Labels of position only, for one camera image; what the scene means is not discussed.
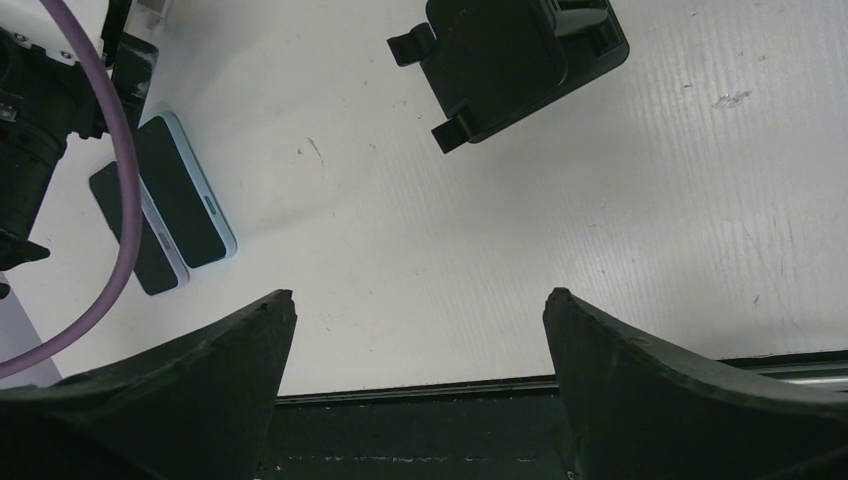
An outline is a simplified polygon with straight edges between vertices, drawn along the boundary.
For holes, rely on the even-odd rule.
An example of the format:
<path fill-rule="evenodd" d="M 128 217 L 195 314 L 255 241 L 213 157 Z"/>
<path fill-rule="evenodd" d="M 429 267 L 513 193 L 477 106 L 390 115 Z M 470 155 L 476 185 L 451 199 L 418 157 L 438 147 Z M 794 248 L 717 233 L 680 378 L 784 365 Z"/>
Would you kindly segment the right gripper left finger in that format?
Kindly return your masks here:
<path fill-rule="evenodd" d="M 250 479 L 294 337 L 276 290 L 49 387 L 1 394 L 5 479 Z"/>

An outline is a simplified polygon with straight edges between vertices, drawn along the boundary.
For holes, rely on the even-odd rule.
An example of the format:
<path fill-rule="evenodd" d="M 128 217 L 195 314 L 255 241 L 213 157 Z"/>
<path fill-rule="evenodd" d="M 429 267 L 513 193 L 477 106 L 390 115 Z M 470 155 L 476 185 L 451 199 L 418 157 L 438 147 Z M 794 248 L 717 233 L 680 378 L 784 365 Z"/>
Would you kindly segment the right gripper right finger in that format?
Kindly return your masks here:
<path fill-rule="evenodd" d="M 565 288 L 546 338 L 571 479 L 843 479 L 847 397 L 702 357 Z"/>

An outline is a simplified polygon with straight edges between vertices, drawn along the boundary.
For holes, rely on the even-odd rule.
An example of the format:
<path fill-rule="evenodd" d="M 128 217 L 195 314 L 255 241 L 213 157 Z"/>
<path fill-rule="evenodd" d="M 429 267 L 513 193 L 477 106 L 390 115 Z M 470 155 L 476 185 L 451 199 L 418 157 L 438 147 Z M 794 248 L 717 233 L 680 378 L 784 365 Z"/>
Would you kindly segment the phone with blue case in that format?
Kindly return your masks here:
<path fill-rule="evenodd" d="M 177 116 L 151 116 L 134 145 L 141 180 L 184 263 L 197 269 L 233 257 L 236 238 Z"/>

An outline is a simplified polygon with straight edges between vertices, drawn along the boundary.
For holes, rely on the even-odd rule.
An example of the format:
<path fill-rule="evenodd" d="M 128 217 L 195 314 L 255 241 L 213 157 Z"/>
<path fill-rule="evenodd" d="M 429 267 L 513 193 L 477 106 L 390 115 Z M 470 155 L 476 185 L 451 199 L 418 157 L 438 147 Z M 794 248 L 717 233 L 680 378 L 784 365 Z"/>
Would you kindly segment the black wedge phone stand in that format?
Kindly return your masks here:
<path fill-rule="evenodd" d="M 391 37 L 446 120 L 444 153 L 480 143 L 621 66 L 629 44 L 608 1 L 429 1 L 426 22 Z"/>

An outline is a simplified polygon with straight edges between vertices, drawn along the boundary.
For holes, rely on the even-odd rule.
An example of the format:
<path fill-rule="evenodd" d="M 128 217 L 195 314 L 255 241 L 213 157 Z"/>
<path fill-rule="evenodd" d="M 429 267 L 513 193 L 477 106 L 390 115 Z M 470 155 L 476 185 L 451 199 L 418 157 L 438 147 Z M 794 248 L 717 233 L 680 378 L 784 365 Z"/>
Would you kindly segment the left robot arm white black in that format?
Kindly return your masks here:
<path fill-rule="evenodd" d="M 70 1 L 100 57 L 130 128 L 137 128 L 158 60 L 126 32 L 130 1 Z M 1 269 L 45 259 L 29 236 L 67 138 L 108 130 L 90 82 L 59 27 L 38 1 L 1 4 Z"/>

